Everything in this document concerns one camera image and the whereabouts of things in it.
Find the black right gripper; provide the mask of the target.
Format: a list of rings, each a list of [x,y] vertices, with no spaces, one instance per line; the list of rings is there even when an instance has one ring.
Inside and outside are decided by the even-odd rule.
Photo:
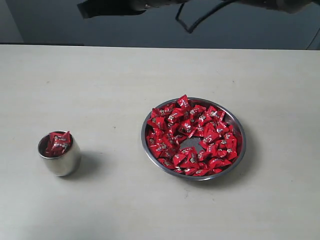
[[[146,11],[148,9],[179,5],[179,0],[85,0],[77,4],[83,19],[115,16],[117,11]]]

